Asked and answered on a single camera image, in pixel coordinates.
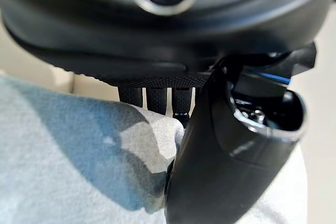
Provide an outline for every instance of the silver ring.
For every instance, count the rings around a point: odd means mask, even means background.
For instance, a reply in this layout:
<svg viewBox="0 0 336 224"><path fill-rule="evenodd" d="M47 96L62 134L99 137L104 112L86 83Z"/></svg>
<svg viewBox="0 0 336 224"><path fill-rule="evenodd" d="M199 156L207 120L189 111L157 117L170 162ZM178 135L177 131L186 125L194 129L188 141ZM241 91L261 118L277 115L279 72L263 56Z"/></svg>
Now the silver ring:
<svg viewBox="0 0 336 224"><path fill-rule="evenodd" d="M146 12L160 16L172 16L185 12L195 2L195 0L182 0L177 5L162 6L150 0L134 0L134 1L140 8L142 8Z"/></svg>

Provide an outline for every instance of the metal screw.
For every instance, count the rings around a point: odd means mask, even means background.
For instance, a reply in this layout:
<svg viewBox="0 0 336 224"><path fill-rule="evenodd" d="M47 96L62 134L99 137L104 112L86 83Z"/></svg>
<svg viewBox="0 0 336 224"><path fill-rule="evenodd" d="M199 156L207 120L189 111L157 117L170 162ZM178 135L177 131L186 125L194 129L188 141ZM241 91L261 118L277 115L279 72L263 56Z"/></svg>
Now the metal screw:
<svg viewBox="0 0 336 224"><path fill-rule="evenodd" d="M256 110L253 113L251 113L251 117L257 121L258 123L263 123L265 120L265 114L261 110Z"/></svg>

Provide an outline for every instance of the gray fabric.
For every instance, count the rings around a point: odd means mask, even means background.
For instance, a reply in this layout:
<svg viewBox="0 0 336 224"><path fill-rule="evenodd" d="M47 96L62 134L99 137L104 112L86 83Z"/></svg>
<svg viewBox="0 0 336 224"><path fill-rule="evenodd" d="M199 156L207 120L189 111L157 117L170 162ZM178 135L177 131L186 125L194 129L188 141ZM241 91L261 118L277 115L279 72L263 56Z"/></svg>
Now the gray fabric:
<svg viewBox="0 0 336 224"><path fill-rule="evenodd" d="M183 132L127 104L0 77L0 223L165 223L166 168ZM240 223L305 223L306 186L298 149Z"/></svg>

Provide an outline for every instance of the black rubber casing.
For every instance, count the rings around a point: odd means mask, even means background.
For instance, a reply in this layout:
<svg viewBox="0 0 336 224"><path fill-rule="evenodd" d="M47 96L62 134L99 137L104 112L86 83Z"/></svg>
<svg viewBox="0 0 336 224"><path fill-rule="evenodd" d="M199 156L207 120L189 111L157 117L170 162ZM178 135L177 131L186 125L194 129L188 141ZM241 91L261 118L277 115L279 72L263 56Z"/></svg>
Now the black rubber casing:
<svg viewBox="0 0 336 224"><path fill-rule="evenodd" d="M132 87L200 87L223 55L313 41L332 0L244 0L158 17L99 0L1 0L11 35L55 66Z"/></svg>

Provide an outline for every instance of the black plastic device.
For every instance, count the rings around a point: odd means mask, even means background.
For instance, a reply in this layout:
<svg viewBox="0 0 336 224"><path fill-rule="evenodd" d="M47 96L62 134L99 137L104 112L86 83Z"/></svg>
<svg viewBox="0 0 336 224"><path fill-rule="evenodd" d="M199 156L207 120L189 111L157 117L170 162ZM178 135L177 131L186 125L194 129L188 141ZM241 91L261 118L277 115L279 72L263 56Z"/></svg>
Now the black plastic device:
<svg viewBox="0 0 336 224"><path fill-rule="evenodd" d="M233 224L272 182L306 126L293 75L314 67L332 0L0 0L36 57L119 88L186 132L165 186L168 224ZM192 88L196 107L189 119Z"/></svg>

